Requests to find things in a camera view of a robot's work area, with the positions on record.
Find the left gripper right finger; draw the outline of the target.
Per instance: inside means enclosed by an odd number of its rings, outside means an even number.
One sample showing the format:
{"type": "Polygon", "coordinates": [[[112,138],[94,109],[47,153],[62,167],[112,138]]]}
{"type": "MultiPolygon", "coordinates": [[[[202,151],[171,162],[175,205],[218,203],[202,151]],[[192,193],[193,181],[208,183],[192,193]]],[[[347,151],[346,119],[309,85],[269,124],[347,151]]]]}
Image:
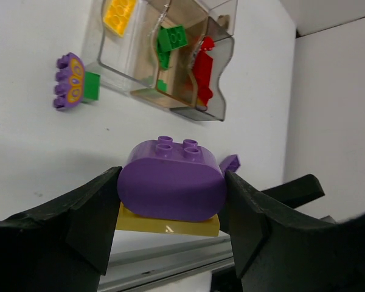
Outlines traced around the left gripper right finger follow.
{"type": "Polygon", "coordinates": [[[331,223],[227,172],[227,213],[245,291],[365,291],[365,214],[331,223]]]}

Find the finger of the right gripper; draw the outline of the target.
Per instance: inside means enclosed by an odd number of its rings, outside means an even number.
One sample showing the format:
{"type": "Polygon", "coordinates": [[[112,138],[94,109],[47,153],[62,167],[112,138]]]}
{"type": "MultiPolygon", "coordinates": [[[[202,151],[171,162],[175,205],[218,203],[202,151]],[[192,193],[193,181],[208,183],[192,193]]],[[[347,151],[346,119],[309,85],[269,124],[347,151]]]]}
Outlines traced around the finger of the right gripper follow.
{"type": "Polygon", "coordinates": [[[293,209],[325,196],[319,180],[312,174],[263,190],[262,193],[293,209]]]}

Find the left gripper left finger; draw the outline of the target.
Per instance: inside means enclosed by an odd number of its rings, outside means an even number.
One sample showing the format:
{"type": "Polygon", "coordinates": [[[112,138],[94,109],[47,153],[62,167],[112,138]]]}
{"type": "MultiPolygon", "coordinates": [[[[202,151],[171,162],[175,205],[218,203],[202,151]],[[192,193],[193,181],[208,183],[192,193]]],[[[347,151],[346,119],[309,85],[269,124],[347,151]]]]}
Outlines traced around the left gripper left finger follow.
{"type": "Polygon", "coordinates": [[[0,291],[96,291],[110,259],[120,172],[112,167],[0,221],[0,291]]]}

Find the long yellow lego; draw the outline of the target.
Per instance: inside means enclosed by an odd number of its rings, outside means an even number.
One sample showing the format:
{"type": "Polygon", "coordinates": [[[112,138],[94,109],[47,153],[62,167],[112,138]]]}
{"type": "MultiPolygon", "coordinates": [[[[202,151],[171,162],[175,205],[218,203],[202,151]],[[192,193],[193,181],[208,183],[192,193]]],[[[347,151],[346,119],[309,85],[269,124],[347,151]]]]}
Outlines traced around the long yellow lego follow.
{"type": "Polygon", "coordinates": [[[217,237],[220,231],[220,221],[218,215],[201,222],[147,218],[132,213],[121,203],[116,230],[217,237]]]}

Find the purple rounded lego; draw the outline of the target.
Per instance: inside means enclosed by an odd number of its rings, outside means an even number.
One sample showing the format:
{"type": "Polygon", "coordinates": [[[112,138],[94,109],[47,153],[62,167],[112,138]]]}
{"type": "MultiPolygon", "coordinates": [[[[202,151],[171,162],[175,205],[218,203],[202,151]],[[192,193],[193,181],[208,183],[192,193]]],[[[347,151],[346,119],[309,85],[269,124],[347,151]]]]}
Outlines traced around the purple rounded lego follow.
{"type": "Polygon", "coordinates": [[[117,180],[132,213],[148,218],[200,222],[226,202],[226,181],[215,156],[196,140],[159,136],[135,146],[117,180]]]}

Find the small green square lego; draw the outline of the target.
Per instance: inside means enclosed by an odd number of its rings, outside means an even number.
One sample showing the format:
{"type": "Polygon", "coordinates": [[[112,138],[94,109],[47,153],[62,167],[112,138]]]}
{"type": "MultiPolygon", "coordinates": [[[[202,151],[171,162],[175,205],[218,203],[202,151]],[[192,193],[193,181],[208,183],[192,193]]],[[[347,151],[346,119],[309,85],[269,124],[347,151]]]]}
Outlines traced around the small green square lego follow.
{"type": "Polygon", "coordinates": [[[156,88],[158,91],[166,92],[167,91],[167,84],[165,81],[158,79],[156,83],[156,88]]]}

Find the red rounded lego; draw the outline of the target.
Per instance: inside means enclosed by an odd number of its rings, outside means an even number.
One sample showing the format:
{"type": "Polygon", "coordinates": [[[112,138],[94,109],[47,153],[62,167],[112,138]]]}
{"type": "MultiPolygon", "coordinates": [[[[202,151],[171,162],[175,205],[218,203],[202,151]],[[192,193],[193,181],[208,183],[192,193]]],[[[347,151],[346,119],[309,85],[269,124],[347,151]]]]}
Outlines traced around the red rounded lego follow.
{"type": "Polygon", "coordinates": [[[215,47],[215,42],[210,36],[205,36],[200,44],[199,53],[211,51],[215,47]]]}

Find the green rectangular lego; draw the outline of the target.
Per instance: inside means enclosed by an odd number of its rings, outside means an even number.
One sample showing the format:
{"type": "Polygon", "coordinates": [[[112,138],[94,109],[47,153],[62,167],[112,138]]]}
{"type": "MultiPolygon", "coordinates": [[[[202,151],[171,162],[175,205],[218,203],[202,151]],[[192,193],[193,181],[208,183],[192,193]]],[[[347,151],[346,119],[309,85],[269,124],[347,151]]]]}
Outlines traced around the green rectangular lego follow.
{"type": "Polygon", "coordinates": [[[161,27],[158,33],[158,43],[161,52],[170,52],[188,45],[184,26],[161,27]]]}

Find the yellow lego brick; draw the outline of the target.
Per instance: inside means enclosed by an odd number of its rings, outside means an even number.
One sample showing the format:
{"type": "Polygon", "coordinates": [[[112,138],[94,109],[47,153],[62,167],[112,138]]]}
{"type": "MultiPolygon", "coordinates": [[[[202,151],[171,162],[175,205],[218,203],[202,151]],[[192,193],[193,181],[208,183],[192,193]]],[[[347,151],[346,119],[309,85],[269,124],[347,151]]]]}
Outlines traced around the yellow lego brick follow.
{"type": "Polygon", "coordinates": [[[125,35],[137,0],[110,0],[103,7],[104,26],[119,37],[125,35]]]}

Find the green rounded lego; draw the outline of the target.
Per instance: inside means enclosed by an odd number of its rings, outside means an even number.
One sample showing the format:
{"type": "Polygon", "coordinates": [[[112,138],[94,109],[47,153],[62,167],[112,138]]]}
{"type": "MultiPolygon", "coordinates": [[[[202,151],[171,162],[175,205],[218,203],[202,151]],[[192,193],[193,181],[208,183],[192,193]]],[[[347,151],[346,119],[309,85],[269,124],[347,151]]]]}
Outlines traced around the green rounded lego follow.
{"type": "Polygon", "coordinates": [[[158,50],[159,63],[162,70],[168,70],[170,64],[170,51],[161,52],[158,50]]]}

